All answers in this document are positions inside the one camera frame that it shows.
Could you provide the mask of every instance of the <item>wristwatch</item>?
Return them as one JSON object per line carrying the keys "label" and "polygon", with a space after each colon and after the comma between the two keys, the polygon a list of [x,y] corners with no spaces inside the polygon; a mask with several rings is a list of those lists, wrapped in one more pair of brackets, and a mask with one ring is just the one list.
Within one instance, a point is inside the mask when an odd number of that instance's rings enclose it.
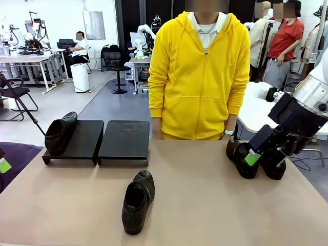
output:
{"label": "wristwatch", "polygon": [[228,131],[228,130],[225,130],[225,131],[224,131],[224,133],[225,133],[226,135],[230,135],[230,136],[233,136],[233,135],[234,135],[234,133],[235,133],[235,130],[233,130],[233,131]]}

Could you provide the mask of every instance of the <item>mannequin in red shirt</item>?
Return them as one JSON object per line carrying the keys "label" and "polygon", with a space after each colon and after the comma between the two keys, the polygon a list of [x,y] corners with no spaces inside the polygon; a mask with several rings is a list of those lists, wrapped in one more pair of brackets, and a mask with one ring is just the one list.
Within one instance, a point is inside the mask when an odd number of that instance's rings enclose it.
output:
{"label": "mannequin in red shirt", "polygon": [[298,19],[301,16],[301,2],[289,0],[288,3],[295,4],[295,17],[285,18],[275,34],[264,74],[264,81],[277,88],[282,86],[289,74],[295,48],[300,45],[304,33],[304,23]]}

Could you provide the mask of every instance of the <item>hood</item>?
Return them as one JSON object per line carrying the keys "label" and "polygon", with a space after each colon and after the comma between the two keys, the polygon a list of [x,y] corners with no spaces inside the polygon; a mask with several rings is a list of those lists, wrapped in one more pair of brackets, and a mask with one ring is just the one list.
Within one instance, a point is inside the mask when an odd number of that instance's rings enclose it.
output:
{"label": "hood", "polygon": [[[186,29],[188,32],[191,32],[193,30],[193,27],[191,26],[191,24],[189,23],[189,20],[188,20],[189,13],[190,12],[184,11],[182,14],[180,14],[175,19],[183,27],[183,29]],[[229,13],[228,17],[229,18],[228,18],[226,24],[222,28],[223,33],[229,32],[232,28],[234,28],[235,26],[237,26],[240,23],[240,21],[237,19],[237,17],[234,14]]]}

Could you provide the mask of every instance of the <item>zipper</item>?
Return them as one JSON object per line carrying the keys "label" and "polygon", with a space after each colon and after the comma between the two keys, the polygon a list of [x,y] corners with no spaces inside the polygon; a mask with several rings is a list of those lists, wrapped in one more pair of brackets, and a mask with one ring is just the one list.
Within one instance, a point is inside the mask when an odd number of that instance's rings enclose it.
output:
{"label": "zipper", "polygon": [[205,77],[205,67],[206,67],[207,55],[208,55],[208,51],[205,51],[203,76],[202,76],[202,79],[201,79],[200,98],[199,98],[199,105],[198,105],[198,117],[197,117],[196,129],[195,129],[195,140],[197,139],[197,131],[198,131],[198,125],[199,125],[199,119],[200,119],[200,107],[201,107],[201,99],[202,99],[203,89],[204,89],[204,77]]}

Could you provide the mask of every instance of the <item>hoodie pocket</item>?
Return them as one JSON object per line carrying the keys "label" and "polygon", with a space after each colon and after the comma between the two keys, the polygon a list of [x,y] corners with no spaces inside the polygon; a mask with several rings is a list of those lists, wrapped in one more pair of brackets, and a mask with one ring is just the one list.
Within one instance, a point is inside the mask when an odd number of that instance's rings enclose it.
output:
{"label": "hoodie pocket", "polygon": [[162,113],[162,131],[172,136],[194,139],[198,119],[199,97],[167,100]]}
{"label": "hoodie pocket", "polygon": [[208,138],[222,133],[228,115],[227,104],[224,104],[220,98],[203,97],[197,137]]}

